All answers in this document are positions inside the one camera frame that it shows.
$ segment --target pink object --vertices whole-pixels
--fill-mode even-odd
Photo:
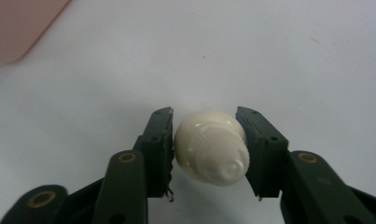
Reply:
[[[24,56],[69,0],[0,0],[0,63]]]

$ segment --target brass screw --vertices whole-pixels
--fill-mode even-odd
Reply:
[[[43,190],[28,200],[27,205],[32,208],[40,208],[51,203],[56,198],[56,192],[52,190]]]
[[[299,159],[302,161],[307,161],[309,163],[316,163],[318,162],[318,159],[311,153],[307,152],[301,152],[298,154]]]
[[[118,160],[120,162],[131,162],[131,161],[135,161],[136,158],[137,158],[137,156],[135,156],[135,154],[133,154],[131,152],[127,152],[127,153],[121,154],[118,157]]]

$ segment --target white table surface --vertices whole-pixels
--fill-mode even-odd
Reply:
[[[26,191],[70,193],[131,149],[152,111],[260,111],[290,150],[376,196],[376,0],[72,1],[20,61],[0,65],[0,219]],[[174,164],[150,223],[283,223],[244,179],[220,188]]]

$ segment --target white object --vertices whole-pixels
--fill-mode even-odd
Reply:
[[[206,110],[186,119],[175,135],[182,170],[201,182],[228,186],[244,177],[249,153],[241,124],[232,116]]]

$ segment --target white surface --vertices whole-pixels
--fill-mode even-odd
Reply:
[[[0,66],[0,218],[44,184],[74,192],[131,149],[152,111],[260,111],[290,150],[323,156],[376,196],[376,0],[72,1],[17,63]],[[196,183],[151,223],[283,223],[246,180]]]
[[[249,167],[243,126],[218,110],[203,110],[185,119],[175,133],[174,152],[181,169],[203,183],[233,185]]]

